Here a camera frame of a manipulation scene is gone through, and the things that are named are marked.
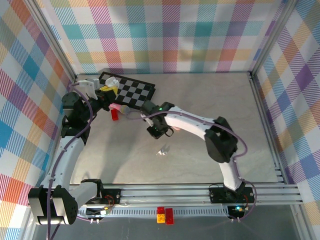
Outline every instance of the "yellow object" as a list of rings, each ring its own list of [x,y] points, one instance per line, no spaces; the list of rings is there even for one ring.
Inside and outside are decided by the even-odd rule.
[[[103,91],[103,92],[107,92],[107,91],[111,91],[113,90],[115,95],[117,96],[118,95],[118,88],[117,86],[103,86],[103,87],[100,87],[100,90]]]
[[[156,223],[157,224],[164,224],[166,222],[166,215],[165,214],[157,214],[156,215]]]

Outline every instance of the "chessboard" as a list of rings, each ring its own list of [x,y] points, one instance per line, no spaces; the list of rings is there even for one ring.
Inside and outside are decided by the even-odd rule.
[[[152,83],[105,71],[99,77],[100,84],[104,85],[110,77],[115,77],[120,82],[118,96],[114,102],[120,105],[127,105],[132,109],[139,110],[146,100],[151,100],[156,90],[155,85]]]

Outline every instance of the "enclosure wall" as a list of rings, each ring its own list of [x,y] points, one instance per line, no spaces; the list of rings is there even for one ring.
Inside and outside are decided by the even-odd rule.
[[[0,0],[0,239],[17,239],[70,82],[22,0]]]
[[[37,0],[76,73],[247,72],[286,0]]]
[[[290,183],[299,186],[320,238],[320,1],[300,0],[258,85]]]

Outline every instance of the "plaid wall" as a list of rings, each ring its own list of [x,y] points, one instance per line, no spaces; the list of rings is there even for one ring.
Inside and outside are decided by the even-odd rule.
[[[248,71],[280,3],[38,0],[73,68],[86,74]]]
[[[70,80],[23,0],[0,0],[0,239],[15,240],[42,179]]]
[[[300,0],[258,73],[280,157],[320,239],[320,0]]]

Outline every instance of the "marble surface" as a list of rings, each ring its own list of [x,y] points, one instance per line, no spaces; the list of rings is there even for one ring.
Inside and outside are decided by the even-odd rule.
[[[152,101],[157,105],[167,101],[199,116],[226,118],[248,145],[248,154],[238,161],[240,174],[251,182],[277,181],[246,73],[127,76],[155,84]],[[146,122],[131,121],[121,114],[119,118],[112,121],[110,112],[98,113],[71,183],[86,178],[100,178],[103,183],[223,182],[218,163],[208,156],[199,137],[180,130],[155,140],[146,131]],[[163,147],[168,153],[157,154]]]

